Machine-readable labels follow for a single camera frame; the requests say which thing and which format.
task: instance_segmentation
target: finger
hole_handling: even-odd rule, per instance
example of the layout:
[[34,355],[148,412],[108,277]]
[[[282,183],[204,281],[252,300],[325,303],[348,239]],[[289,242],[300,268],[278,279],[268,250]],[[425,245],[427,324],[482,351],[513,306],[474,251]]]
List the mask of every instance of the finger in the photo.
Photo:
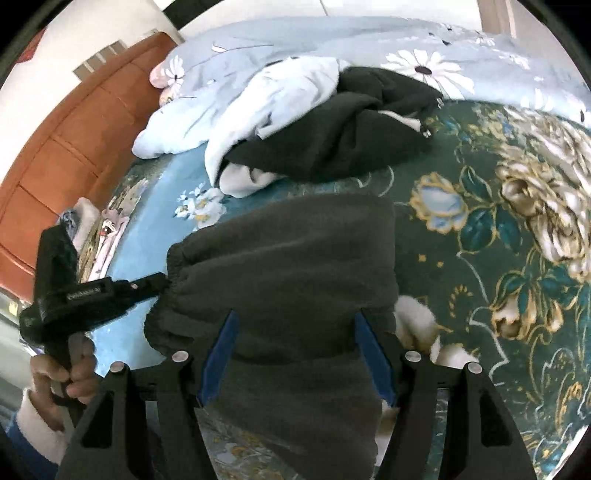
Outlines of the finger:
[[33,376],[40,374],[56,380],[58,382],[65,382],[70,378],[68,370],[63,368],[57,361],[49,355],[36,355],[31,358],[30,362],[31,373]]
[[95,354],[95,344],[92,340],[88,337],[84,338],[82,342],[82,355],[83,356],[93,356]]
[[95,368],[96,357],[94,355],[85,356],[80,362],[72,367],[72,370],[70,370],[70,378],[73,382],[90,378],[95,373]]
[[67,393],[70,398],[94,396],[99,389],[99,376],[86,378],[67,386]]
[[51,379],[40,373],[33,374],[33,391],[39,406],[49,408],[53,405]]
[[86,397],[78,397],[78,401],[80,403],[83,403],[84,405],[88,405],[94,397],[95,397],[94,395],[88,395]]
[[35,391],[29,392],[29,400],[49,428],[55,431],[63,430],[63,419],[61,417],[61,411],[57,405],[54,405],[53,402],[48,403],[46,398],[42,395],[38,395]]

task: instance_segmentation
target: white daisy pattern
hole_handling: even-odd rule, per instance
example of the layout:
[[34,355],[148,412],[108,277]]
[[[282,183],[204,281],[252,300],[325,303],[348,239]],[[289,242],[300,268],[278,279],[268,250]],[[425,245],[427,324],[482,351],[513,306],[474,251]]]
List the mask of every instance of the white daisy pattern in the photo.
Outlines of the white daisy pattern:
[[495,41],[489,37],[478,37],[476,40],[473,40],[476,45],[484,45],[487,47],[494,47]]
[[171,93],[173,95],[178,95],[178,91],[181,88],[184,80],[184,68],[183,68],[183,59],[179,58],[176,55],[173,59],[170,60],[170,66],[167,69],[163,69],[164,74],[168,77],[168,86],[171,89]]
[[544,96],[539,88],[535,89],[534,102],[530,101],[528,96],[521,99],[521,106],[523,108],[531,108],[533,110],[543,110],[544,112],[551,112],[554,108],[554,99],[548,95]]
[[496,48],[493,48],[492,51],[499,53],[499,58],[501,60],[509,60],[511,63],[514,63],[515,65],[521,67],[524,70],[531,70],[530,61],[527,58],[522,57],[521,55],[517,55],[517,53],[497,50]]
[[452,100],[464,100],[464,95],[457,87],[474,95],[474,81],[460,75],[461,67],[457,63],[443,61],[444,57],[434,51],[431,57],[424,50],[398,50],[398,55],[386,55],[389,63],[383,63],[382,68],[420,80],[427,85],[444,93]]
[[202,192],[203,183],[195,190],[189,192],[195,197],[187,197],[185,192],[177,199],[181,205],[174,211],[174,216],[177,218],[184,218],[188,220],[195,220],[197,226],[193,232],[215,225],[219,219],[227,212],[225,205],[220,202],[224,198],[224,194],[220,189],[209,189]]
[[572,121],[583,125],[585,128],[591,128],[591,112],[587,110],[587,106],[584,102],[569,92],[565,91],[564,94],[566,95],[566,100],[569,103],[572,112],[569,115],[569,118]]
[[447,30],[447,32],[445,32],[447,35],[454,35],[458,37],[466,34],[466,30],[462,27],[458,27],[457,25],[450,25],[448,23],[440,23],[439,25]]

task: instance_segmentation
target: elastic cuff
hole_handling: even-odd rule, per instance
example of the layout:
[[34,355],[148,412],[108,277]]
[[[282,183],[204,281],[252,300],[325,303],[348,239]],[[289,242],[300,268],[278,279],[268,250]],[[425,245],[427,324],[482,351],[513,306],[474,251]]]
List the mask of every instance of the elastic cuff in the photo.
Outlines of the elastic cuff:
[[62,432],[54,432],[43,421],[29,398],[29,389],[22,395],[17,425],[31,446],[52,463],[59,464],[66,453],[67,441]]

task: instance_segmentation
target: white wall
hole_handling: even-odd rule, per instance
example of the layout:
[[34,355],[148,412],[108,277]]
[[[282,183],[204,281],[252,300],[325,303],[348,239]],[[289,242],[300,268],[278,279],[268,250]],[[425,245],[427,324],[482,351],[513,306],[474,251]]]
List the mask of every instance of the white wall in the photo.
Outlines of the white wall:
[[[170,0],[155,0],[167,7]],[[185,38],[242,20],[273,17],[393,16],[480,30],[477,0],[223,0],[181,28]]]
[[367,15],[419,18],[480,30],[476,0],[323,0],[330,16]]
[[508,0],[511,34],[532,56],[548,60],[584,83],[583,76],[548,28],[518,0]]
[[111,43],[127,46],[149,30],[178,32],[152,0],[74,0],[48,26],[32,60],[0,89],[0,180],[43,119],[79,80],[73,70]]
[[31,382],[29,360],[31,357],[18,341],[16,326],[0,322],[0,377],[18,388]]

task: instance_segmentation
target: brown wooden furniture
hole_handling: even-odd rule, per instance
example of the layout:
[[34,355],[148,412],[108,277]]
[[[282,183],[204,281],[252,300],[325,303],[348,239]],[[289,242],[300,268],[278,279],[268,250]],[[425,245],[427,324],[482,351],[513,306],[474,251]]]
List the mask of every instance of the brown wooden furniture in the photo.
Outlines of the brown wooden furniture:
[[105,207],[134,159],[135,137],[158,109],[150,70],[175,46],[158,33],[109,59],[25,144],[0,186],[2,288],[31,301],[41,231],[79,197]]

